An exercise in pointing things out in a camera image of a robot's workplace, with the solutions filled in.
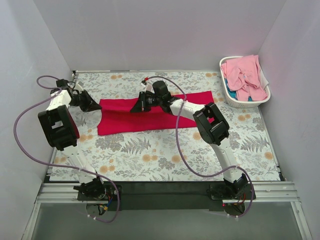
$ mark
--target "plastic basket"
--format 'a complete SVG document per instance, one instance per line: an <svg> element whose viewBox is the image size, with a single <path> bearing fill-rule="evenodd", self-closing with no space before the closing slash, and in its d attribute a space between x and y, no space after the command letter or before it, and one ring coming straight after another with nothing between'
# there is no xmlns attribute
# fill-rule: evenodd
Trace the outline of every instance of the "plastic basket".
<svg viewBox="0 0 320 240"><path fill-rule="evenodd" d="M238 101L229 95L227 85L225 82L225 78L224 78L224 74L221 70L221 64L223 64L227 59L235 59L235 58L241 58L241 57L242 56L227 56L227 57L224 57L220 60L219 66L220 66L221 79L222 79L222 83L223 83L223 91L224 91L224 95L225 95L225 100L231 107L234 107L234 108L255 108L255 107L258 107L260 104L267 102L270 99L271 93L270 93L269 86L266 85L264 88L264 91L268 95L268 97L265 100L262 100L262 101ZM261 67L261 71L260 71L260 76L261 76L261 79L266 78L263 71L262 71L262 67Z"/></svg>

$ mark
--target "blue cloth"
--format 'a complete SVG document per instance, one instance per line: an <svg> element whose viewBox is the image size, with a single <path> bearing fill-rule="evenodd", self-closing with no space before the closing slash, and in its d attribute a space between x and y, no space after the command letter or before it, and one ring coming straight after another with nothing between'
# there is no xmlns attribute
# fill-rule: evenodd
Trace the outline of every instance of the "blue cloth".
<svg viewBox="0 0 320 240"><path fill-rule="evenodd" d="M237 91L231 91L228 86L228 80L225 78L224 81L225 81L226 89L228 90L228 94L230 95L230 97L232 97L235 100L238 100L237 99ZM252 102L252 98L250 96L249 96L248 102Z"/></svg>

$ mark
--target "white laundry basket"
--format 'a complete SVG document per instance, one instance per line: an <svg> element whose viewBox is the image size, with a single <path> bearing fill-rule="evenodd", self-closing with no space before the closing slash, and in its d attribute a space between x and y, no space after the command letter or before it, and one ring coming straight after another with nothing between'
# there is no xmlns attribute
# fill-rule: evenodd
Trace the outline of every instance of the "white laundry basket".
<svg viewBox="0 0 320 240"><path fill-rule="evenodd" d="M225 78L224 78L224 73L222 72L222 69L221 69L221 64L223 64L226 60L235 59L235 58L241 58L241 57L242 56L227 56L227 57L224 57L224 58L222 58L220 60L219 65L220 65L220 71L221 71L221 79L222 79L222 82L223 82L223 91L224 91L224 95L225 95L225 100L231 107L234 107L234 108L255 108L255 107L258 107L260 104L263 104L266 101L268 101L270 99L270 97L271 97L270 89L269 89L269 86L268 86L269 83L266 80L266 77L265 77L265 75L264 75L264 73L262 71L262 68L261 68L261 71L260 71L261 86L262 87L263 87L263 85L265 86L264 87L264 91L268 95L268 97L265 100L262 100L262 101L238 101L238 100L235 100L234 98L232 98L228 93L226 81L225 81Z"/></svg>

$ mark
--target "black mounting plate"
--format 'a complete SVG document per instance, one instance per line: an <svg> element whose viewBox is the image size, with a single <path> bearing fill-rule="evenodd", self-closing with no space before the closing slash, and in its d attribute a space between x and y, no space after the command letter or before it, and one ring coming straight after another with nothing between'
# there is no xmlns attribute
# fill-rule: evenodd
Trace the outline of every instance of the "black mounting plate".
<svg viewBox="0 0 320 240"><path fill-rule="evenodd" d="M212 199L210 188L226 186L223 181L115 181L120 193L121 210L186 210L205 209L223 212L222 199ZM112 193L109 211L115 211L117 196L114 187L104 183L107 191ZM245 190L250 198L250 188ZM96 200L78 193L79 201L107 201L108 197Z"/></svg>
<svg viewBox="0 0 320 240"><path fill-rule="evenodd" d="M226 189L226 184L223 181L216 181L214 184L210 184L210 197L212 200L232 200L235 199L229 194L218 194L218 192L223 192ZM248 183L244 189L245 199L249 200L252 195L251 185ZM253 193L253 199L256 199L256 193Z"/></svg>

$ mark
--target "glass surface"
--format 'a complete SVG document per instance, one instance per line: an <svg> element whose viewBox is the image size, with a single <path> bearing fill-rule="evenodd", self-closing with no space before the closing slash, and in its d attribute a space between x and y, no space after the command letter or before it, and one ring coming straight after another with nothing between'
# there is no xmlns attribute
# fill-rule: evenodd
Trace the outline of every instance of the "glass surface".
<svg viewBox="0 0 320 240"><path fill-rule="evenodd" d="M107 212L102 218L113 214ZM82 203L42 203L32 239L300 240L302 237L290 202L254 202L249 213L238 221L209 214L207 210L127 210L110 224L88 218L86 205Z"/></svg>

